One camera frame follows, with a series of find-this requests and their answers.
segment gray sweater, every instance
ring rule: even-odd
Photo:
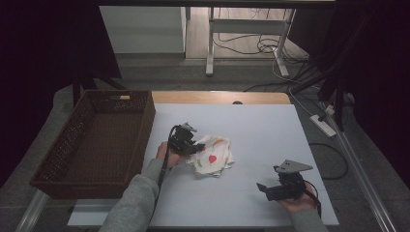
[[[152,159],[141,175],[132,178],[123,197],[112,208],[100,229],[101,232],[143,232],[147,229],[159,194],[162,161]],[[306,210],[291,215],[298,232],[327,232],[315,210]]]

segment white table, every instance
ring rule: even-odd
[[[179,164],[165,178],[151,227],[269,228],[290,225],[288,214],[269,202],[256,183],[278,185],[273,166],[285,159],[313,166],[301,174],[319,191],[322,219],[338,221],[318,173],[295,107],[291,104],[156,104],[156,118],[144,167],[153,158],[172,126],[189,122],[198,129],[194,139],[218,134],[231,139],[235,159],[220,178],[198,178]],[[70,226],[99,226],[116,200],[78,200]]]

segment power strip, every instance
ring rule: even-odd
[[[310,120],[311,120],[319,129],[321,129],[326,135],[328,135],[328,137],[333,137],[333,136],[336,135],[336,132],[335,132],[331,127],[329,127],[329,125],[328,125],[325,121],[322,121],[322,122],[319,121],[319,116],[318,116],[317,114],[311,116],[311,117],[310,117]]]

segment crumpled cloth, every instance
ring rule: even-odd
[[[234,159],[229,138],[205,135],[197,143],[205,144],[204,149],[187,159],[187,164],[195,167],[196,175],[219,177],[224,169],[232,167]]]

